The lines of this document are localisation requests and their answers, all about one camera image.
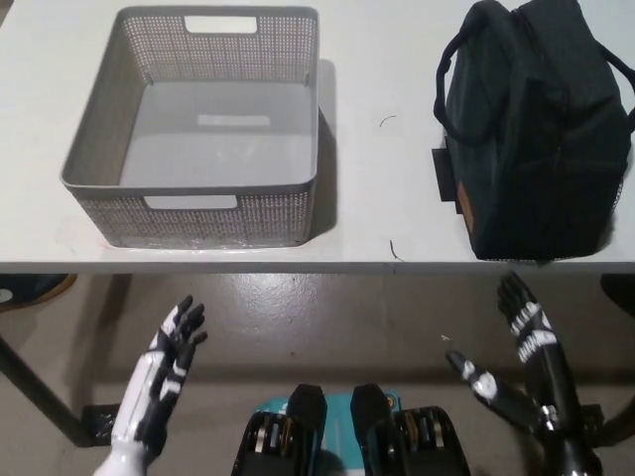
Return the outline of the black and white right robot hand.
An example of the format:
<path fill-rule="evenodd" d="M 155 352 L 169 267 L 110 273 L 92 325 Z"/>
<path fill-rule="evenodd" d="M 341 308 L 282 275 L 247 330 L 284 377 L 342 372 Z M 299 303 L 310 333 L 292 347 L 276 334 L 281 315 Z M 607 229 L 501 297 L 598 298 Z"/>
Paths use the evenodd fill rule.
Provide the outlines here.
<path fill-rule="evenodd" d="M 500 279 L 497 295 L 523 365 L 525 389 L 496 377 L 457 350 L 445 354 L 449 365 L 480 403 L 513 426 L 536 435 L 582 434 L 572 371 L 544 308 L 513 271 Z"/>

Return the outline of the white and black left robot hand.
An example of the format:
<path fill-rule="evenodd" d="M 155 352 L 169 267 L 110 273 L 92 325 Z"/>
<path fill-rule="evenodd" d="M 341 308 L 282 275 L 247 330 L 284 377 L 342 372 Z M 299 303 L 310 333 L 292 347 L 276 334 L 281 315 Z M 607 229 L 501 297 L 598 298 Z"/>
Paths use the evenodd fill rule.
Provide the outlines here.
<path fill-rule="evenodd" d="M 199 329 L 204 305 L 192 302 L 188 295 L 170 310 L 140 356 L 112 427 L 111 442 L 140 444 L 148 463 L 163 452 L 196 347 L 207 337 Z"/>

